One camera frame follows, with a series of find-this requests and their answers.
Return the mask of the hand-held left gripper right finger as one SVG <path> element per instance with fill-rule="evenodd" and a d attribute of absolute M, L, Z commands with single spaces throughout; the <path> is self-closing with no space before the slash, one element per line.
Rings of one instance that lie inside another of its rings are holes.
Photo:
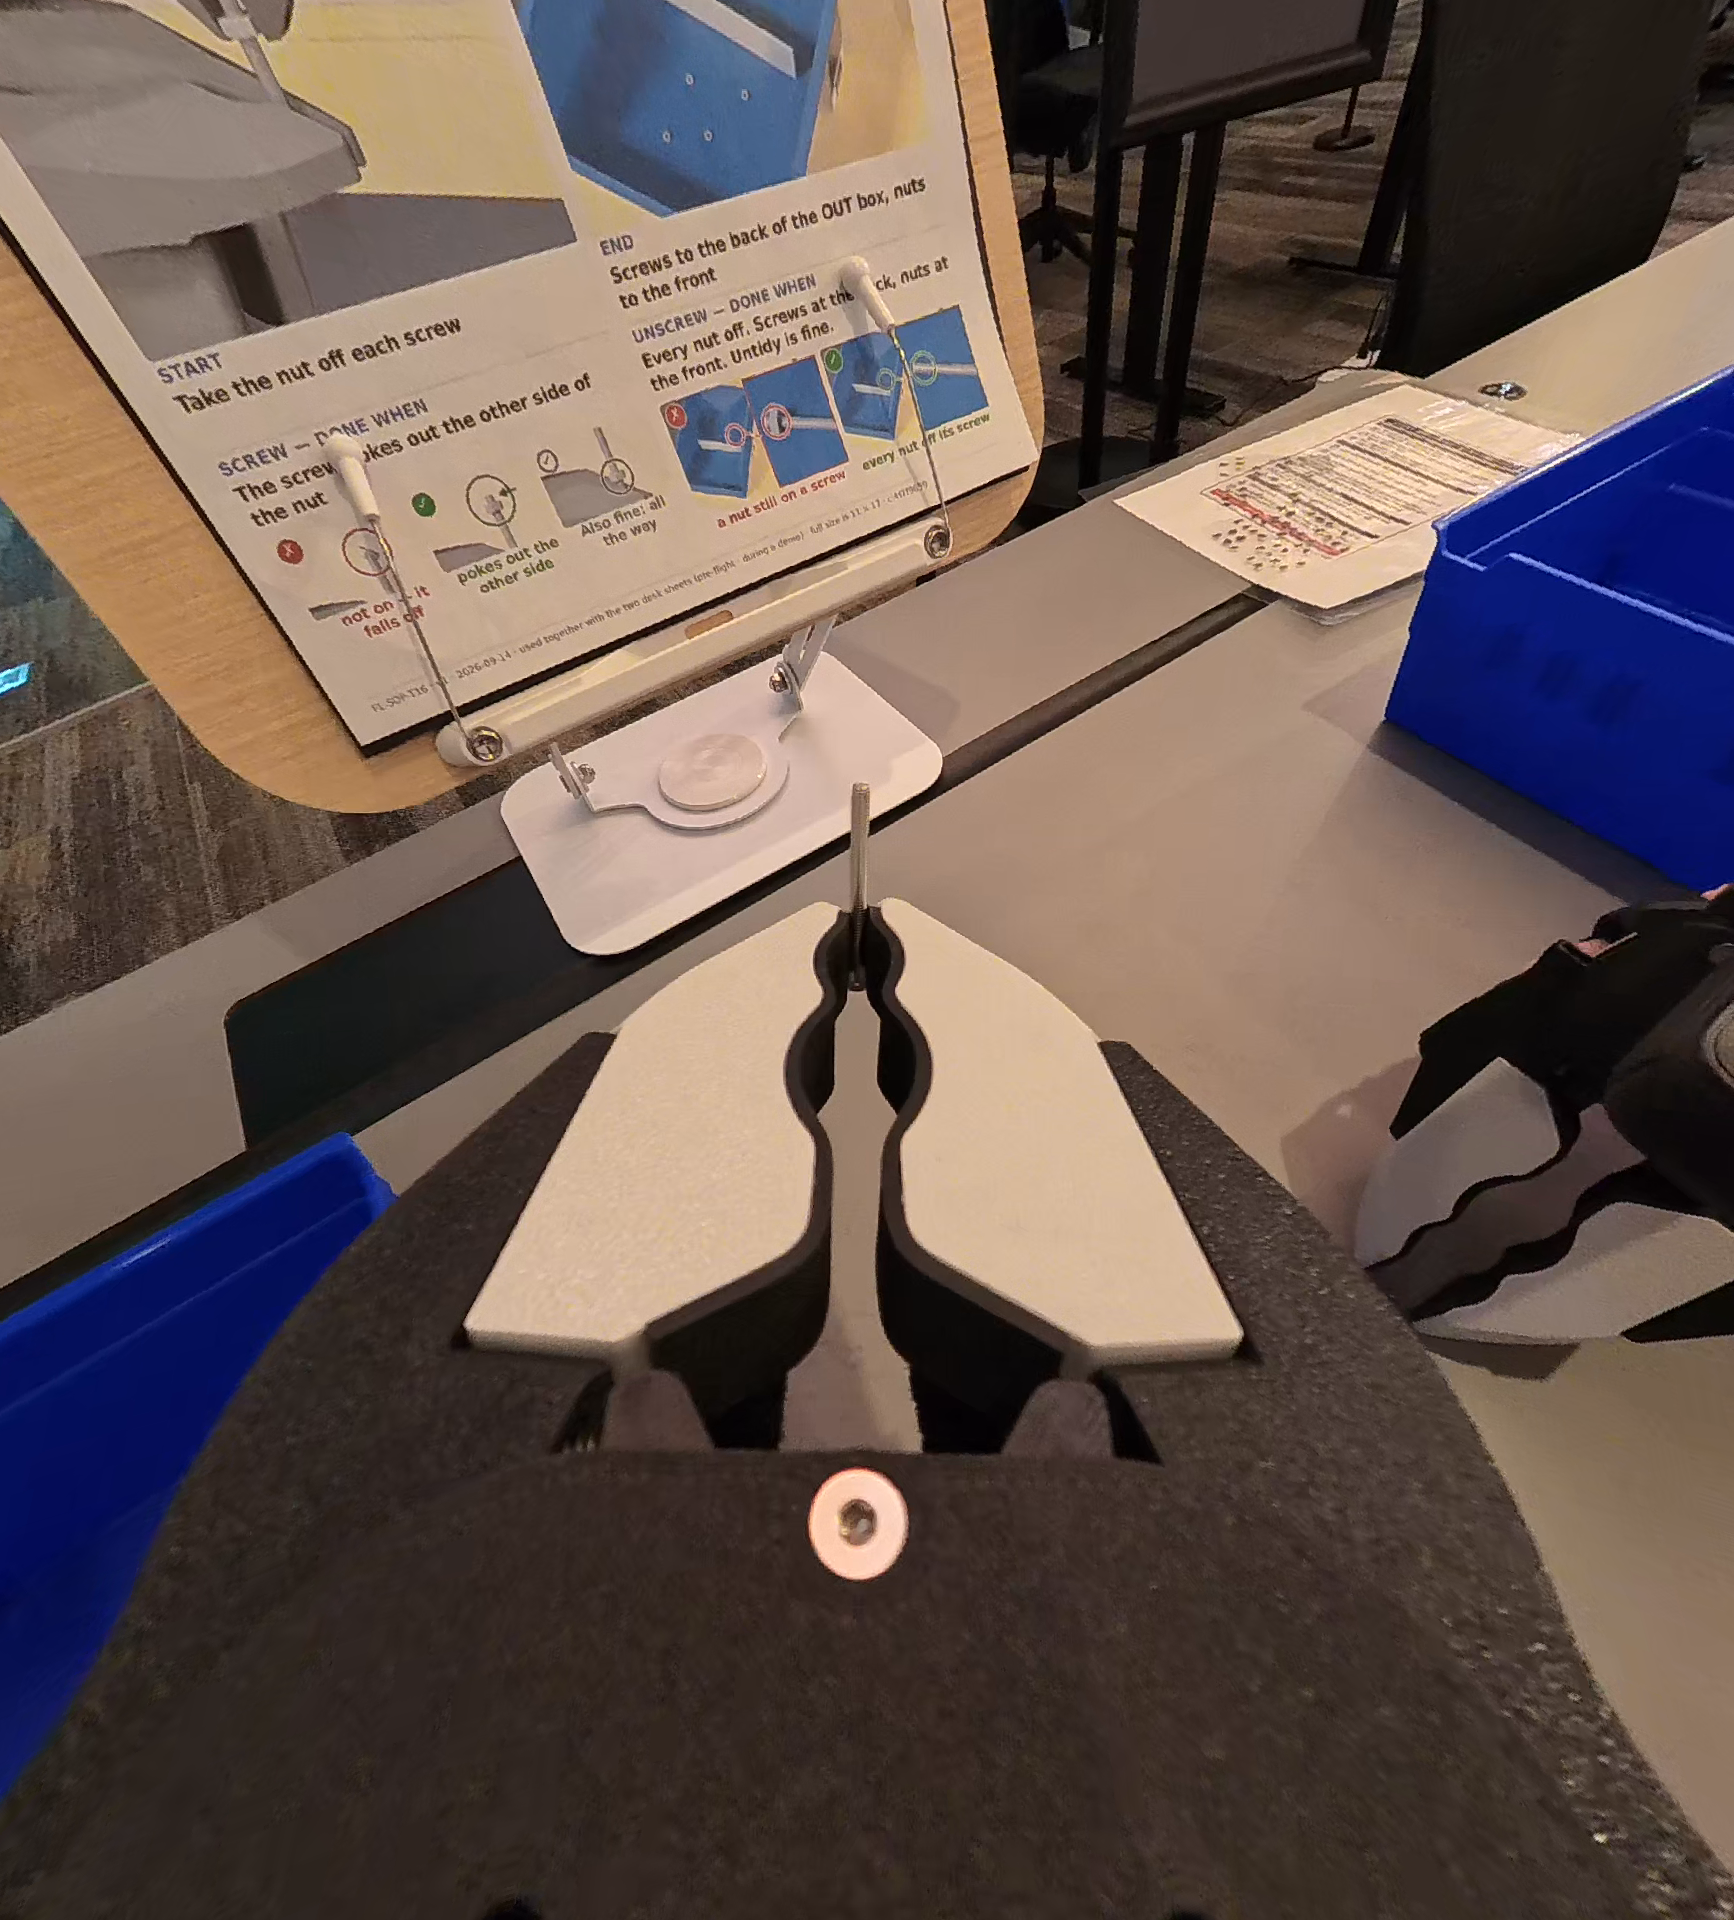
<path fill-rule="evenodd" d="M 891 1121 L 879 1317 L 927 1453 L 998 1453 L 1032 1393 L 1121 1398 L 1153 1369 L 1229 1362 L 1243 1325 L 1096 1031 L 908 902 L 863 923 Z"/>

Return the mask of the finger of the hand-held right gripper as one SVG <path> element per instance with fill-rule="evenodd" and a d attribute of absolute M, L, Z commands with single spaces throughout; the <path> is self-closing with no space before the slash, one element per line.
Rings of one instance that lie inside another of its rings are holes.
<path fill-rule="evenodd" d="M 1592 1184 L 1637 1152 L 1602 1106 L 1571 1113 L 1507 1061 L 1491 1061 L 1428 1117 L 1387 1142 L 1353 1225 L 1353 1259 L 1377 1269 L 1453 1231 L 1449 1251 L 1478 1262 L 1566 1225 Z"/>
<path fill-rule="evenodd" d="M 1381 1291 L 1425 1336 L 1574 1346 L 1618 1336 L 1734 1284 L 1734 1232 L 1608 1189 L 1537 1222 L 1528 1192 L 1491 1189 L 1381 1265 Z"/>

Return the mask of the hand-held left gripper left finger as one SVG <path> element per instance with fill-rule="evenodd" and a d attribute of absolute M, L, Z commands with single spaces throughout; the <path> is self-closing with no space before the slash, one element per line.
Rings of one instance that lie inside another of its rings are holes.
<path fill-rule="evenodd" d="M 831 1315 L 849 966 L 846 916 L 814 904 L 624 1020 L 466 1308 L 473 1352 L 665 1372 L 723 1441 L 779 1429 Z"/>

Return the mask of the blue plastic bin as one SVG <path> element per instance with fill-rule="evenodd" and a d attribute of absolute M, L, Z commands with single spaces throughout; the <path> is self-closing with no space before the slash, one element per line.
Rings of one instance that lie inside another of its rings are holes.
<path fill-rule="evenodd" d="M 1734 882 L 1734 369 L 1447 514 L 1385 717 L 1688 890 Z"/>
<path fill-rule="evenodd" d="M 334 1134 L 0 1320 L 0 1798 L 240 1383 L 392 1203 Z"/>

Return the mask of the laminated reference sheet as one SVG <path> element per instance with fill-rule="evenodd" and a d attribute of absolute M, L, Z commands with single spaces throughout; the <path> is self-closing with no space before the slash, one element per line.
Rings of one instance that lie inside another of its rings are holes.
<path fill-rule="evenodd" d="M 1575 443 L 1575 431 L 1387 382 L 1114 503 L 1239 582 L 1342 620 L 1425 574 L 1438 521 Z"/>

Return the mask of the metal page holder clip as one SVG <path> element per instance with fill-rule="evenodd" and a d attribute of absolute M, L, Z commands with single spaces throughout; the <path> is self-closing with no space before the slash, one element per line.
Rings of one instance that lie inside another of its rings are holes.
<path fill-rule="evenodd" d="M 365 462 L 364 445 L 358 445 L 351 436 L 334 431 L 331 436 L 327 436 L 324 453 L 327 453 L 327 462 L 331 468 L 331 478 L 334 478 L 340 496 L 351 507 L 359 537 L 364 537 L 369 554 L 376 561 L 376 574 L 381 574 L 383 585 L 389 589 L 392 602 L 399 612 L 399 626 L 406 628 L 406 633 L 410 636 L 410 643 L 417 648 L 417 657 L 424 666 L 424 679 L 428 679 L 430 690 L 440 696 L 451 727 L 459 734 L 459 748 L 466 757 L 466 766 L 493 766 L 493 762 L 503 761 L 503 755 L 507 755 L 503 737 L 495 730 L 476 724 L 476 721 L 466 721 L 462 714 L 462 707 L 452 699 L 452 690 L 451 690 L 451 683 L 448 683 L 448 679 L 435 661 L 435 652 L 428 644 L 428 633 L 423 628 L 423 614 L 417 612 L 417 599 L 410 596 L 410 589 L 406 589 L 406 579 L 399 574 L 399 562 L 397 562 L 393 548 L 392 548 L 386 529 L 383 529 L 383 514 L 381 514 L 375 486 L 369 481 L 369 462 Z"/>
<path fill-rule="evenodd" d="M 863 308 L 863 316 L 876 323 L 876 329 L 889 337 L 889 343 L 901 360 L 906 396 L 913 396 L 913 409 L 917 417 L 917 433 L 921 433 L 921 448 L 927 453 L 929 492 L 931 492 L 931 509 L 929 509 L 929 521 L 922 529 L 922 548 L 927 548 L 927 561 L 942 562 L 953 552 L 953 527 L 949 517 L 949 502 L 945 502 L 942 478 L 936 469 L 934 443 L 931 443 L 927 417 L 921 413 L 921 402 L 917 402 L 917 371 L 915 371 L 913 358 L 904 346 L 901 326 L 894 323 L 891 310 L 880 298 L 879 281 L 876 281 L 872 267 L 868 265 L 863 257 L 846 257 L 838 265 L 838 285 L 849 292 L 852 302 L 858 302 Z"/>

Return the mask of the printed instruction sheet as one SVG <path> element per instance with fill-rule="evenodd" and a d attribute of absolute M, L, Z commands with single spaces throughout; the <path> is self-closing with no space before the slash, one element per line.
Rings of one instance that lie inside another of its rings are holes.
<path fill-rule="evenodd" d="M 364 751 L 1038 453 L 949 2 L 0 2 L 0 217 Z"/>

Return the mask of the instruction sheet on wooden stand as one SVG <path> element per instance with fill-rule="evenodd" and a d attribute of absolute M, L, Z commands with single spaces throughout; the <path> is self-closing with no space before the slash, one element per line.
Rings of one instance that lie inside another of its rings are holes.
<path fill-rule="evenodd" d="M 594 658 L 507 693 L 473 721 L 503 740 L 618 714 L 638 699 L 751 657 L 787 630 L 906 592 L 969 561 L 1024 503 L 1029 469 L 953 499 L 949 534 L 908 521 L 799 562 L 769 582 L 687 609 Z M 0 217 L 0 499 L 64 571 L 186 733 L 240 780 L 285 802 L 381 814 L 434 802 L 495 772 L 441 734 L 365 755 L 337 724 L 223 537 L 162 462 L 98 354 Z"/>

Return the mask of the black high-back office chair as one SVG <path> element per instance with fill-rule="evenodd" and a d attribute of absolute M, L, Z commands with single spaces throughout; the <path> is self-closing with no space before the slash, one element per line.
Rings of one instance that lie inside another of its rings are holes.
<path fill-rule="evenodd" d="M 1706 2 L 1425 6 L 1428 129 L 1381 369 L 1443 371 L 1650 260 L 1706 36 Z"/>

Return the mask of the black swivel chair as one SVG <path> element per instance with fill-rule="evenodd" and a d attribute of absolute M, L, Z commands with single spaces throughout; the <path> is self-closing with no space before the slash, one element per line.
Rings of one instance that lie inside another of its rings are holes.
<path fill-rule="evenodd" d="M 1042 199 L 1022 215 L 1022 250 L 1042 262 L 1069 253 L 1088 265 L 1093 219 L 1056 199 L 1056 171 L 1083 171 L 1096 151 L 1101 51 L 1072 44 L 1067 2 L 987 2 L 986 25 L 998 81 L 1008 157 L 1042 164 Z"/>

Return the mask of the grey framed display panel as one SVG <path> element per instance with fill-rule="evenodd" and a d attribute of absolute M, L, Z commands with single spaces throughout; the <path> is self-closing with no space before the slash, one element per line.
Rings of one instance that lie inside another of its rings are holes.
<path fill-rule="evenodd" d="M 1381 77 L 1395 2 L 1108 2 L 1097 147 L 1138 150 Z"/>

